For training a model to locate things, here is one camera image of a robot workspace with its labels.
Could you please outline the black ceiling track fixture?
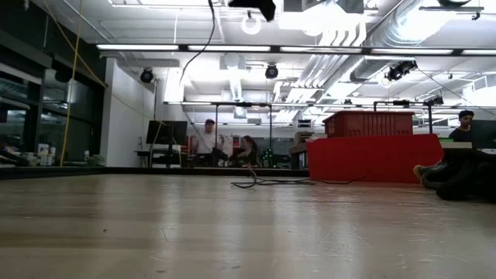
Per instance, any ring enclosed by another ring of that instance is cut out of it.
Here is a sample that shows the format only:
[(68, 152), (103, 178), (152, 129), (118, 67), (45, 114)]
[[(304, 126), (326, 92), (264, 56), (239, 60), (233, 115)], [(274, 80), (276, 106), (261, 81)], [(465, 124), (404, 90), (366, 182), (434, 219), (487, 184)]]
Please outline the black ceiling track fixture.
[(438, 3), (434, 5), (421, 5), (419, 11), (425, 12), (455, 12), (455, 13), (473, 13), (472, 20), (478, 20), (481, 13), (485, 10), (481, 4), (469, 6), (473, 0), (435, 0)]

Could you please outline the red plastic bin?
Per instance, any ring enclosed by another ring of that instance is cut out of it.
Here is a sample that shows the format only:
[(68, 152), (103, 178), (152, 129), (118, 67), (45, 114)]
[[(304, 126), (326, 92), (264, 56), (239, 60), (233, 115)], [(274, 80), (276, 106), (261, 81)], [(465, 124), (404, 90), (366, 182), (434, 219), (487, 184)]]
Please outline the red plastic bin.
[(416, 165), (433, 165), (444, 152), (435, 134), (317, 139), (306, 143), (312, 179), (415, 183)]

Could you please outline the person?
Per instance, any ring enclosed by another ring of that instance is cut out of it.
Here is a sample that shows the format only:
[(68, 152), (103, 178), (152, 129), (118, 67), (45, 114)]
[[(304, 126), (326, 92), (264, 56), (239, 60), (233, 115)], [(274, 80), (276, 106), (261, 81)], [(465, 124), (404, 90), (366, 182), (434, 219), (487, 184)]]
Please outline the person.
[(472, 141), (470, 128), (474, 113), (469, 110), (463, 110), (459, 113), (458, 118), (460, 125), (449, 134), (449, 138), (453, 142), (469, 143)]
[(206, 119), (204, 129), (198, 132), (193, 142), (195, 163), (200, 167), (215, 167), (219, 160), (227, 158), (222, 151), (223, 141), (219, 138), (215, 128), (215, 121)]
[(231, 167), (258, 167), (258, 147), (251, 136), (243, 136), (240, 148), (229, 158)]

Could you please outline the red slatted crate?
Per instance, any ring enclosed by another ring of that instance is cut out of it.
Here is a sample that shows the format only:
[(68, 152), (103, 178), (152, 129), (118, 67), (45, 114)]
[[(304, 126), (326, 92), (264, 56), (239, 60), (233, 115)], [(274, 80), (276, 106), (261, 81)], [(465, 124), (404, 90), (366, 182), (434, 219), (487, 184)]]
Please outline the red slatted crate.
[(329, 138), (413, 134), (413, 112), (339, 111), (322, 124)]

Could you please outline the black aluminium table frame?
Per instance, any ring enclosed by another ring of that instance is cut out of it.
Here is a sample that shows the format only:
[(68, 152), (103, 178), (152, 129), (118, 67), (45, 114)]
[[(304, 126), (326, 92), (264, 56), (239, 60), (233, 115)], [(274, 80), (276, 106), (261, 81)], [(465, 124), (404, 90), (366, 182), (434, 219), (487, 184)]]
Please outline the black aluminium table frame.
[(141, 167), (0, 167), (0, 180), (70, 177), (96, 174), (184, 175), (241, 177), (248, 168), (141, 168)]

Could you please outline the brown wooden table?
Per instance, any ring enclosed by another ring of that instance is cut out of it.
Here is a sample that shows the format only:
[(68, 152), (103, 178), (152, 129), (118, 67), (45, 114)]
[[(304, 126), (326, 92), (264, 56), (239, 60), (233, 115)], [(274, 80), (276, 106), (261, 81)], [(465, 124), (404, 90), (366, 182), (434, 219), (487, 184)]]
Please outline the brown wooden table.
[(308, 168), (308, 153), (306, 143), (298, 143), (289, 148), (292, 170), (304, 170)]

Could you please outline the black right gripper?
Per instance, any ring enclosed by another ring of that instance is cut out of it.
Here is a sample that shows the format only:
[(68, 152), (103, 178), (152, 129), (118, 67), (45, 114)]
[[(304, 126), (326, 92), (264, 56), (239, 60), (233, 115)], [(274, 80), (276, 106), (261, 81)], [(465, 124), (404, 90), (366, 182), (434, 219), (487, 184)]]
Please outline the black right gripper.
[(258, 9), (267, 22), (272, 22), (275, 17), (276, 5), (273, 0), (229, 0), (229, 7)]

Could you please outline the black round fixture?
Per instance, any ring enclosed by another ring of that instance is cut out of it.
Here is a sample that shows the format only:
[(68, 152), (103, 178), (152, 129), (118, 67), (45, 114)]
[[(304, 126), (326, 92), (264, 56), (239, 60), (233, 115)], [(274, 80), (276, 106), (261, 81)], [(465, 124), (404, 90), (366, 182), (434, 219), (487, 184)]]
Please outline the black round fixture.
[(72, 70), (66, 68), (55, 70), (54, 78), (57, 82), (68, 83), (73, 79)]

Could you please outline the black work glove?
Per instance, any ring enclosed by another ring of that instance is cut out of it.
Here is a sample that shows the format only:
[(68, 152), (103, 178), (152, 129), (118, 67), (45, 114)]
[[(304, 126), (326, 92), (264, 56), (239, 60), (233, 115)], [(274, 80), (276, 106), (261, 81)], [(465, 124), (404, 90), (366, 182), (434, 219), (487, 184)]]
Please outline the black work glove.
[(479, 198), (496, 203), (496, 154), (445, 149), (436, 164), (417, 165), (413, 172), (424, 188), (434, 190), (442, 200)]

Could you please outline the black monitor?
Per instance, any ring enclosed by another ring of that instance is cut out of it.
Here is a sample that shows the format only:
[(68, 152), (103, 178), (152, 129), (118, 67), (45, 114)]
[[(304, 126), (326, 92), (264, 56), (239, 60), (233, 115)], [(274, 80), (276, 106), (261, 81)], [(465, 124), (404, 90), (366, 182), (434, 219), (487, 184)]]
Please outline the black monitor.
[(470, 131), (473, 149), (496, 149), (496, 120), (474, 120)]
[(188, 123), (185, 121), (150, 120), (146, 144), (183, 146), (187, 142), (187, 127)]

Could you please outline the black metal rig frame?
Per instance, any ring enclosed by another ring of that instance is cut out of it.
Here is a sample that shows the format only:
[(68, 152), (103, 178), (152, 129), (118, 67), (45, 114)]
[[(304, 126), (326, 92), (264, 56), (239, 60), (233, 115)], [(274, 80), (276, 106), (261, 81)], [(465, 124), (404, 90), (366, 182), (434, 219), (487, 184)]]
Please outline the black metal rig frame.
[(234, 106), (235, 108), (249, 108), (249, 107), (260, 107), (269, 108), (269, 147), (268, 150), (270, 152), (273, 151), (273, 122), (272, 122), (272, 104), (270, 103), (262, 103), (262, 102), (164, 102), (165, 105), (179, 105), (181, 107), (186, 105), (192, 106), (202, 106), (202, 105), (214, 105), (215, 106), (215, 123), (214, 123), (214, 132), (215, 132), (215, 142), (213, 144), (212, 150), (210, 153), (203, 154), (203, 157), (207, 157), (208, 165), (216, 166), (218, 160), (227, 160), (228, 156), (223, 153), (218, 147), (218, 115), (219, 115), (219, 106)]
[(393, 105), (393, 106), (402, 106), (404, 108), (409, 108), (411, 105), (419, 105), (421, 107), (426, 107), (428, 111), (428, 120), (429, 120), (429, 133), (433, 134), (433, 124), (432, 124), (432, 104), (428, 102), (411, 102), (409, 100), (394, 100), (392, 102), (390, 101), (375, 101), (373, 103), (374, 106), (374, 111), (377, 111), (377, 106), (379, 104), (384, 104), (384, 105)]

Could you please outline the black ceiling device cluster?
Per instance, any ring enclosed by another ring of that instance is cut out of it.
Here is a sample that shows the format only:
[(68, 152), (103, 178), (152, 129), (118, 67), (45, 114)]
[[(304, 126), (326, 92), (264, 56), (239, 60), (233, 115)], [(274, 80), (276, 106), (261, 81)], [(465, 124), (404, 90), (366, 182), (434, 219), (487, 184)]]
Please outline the black ceiling device cluster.
[(389, 81), (398, 81), (417, 68), (415, 60), (403, 60), (390, 66), (384, 77)]

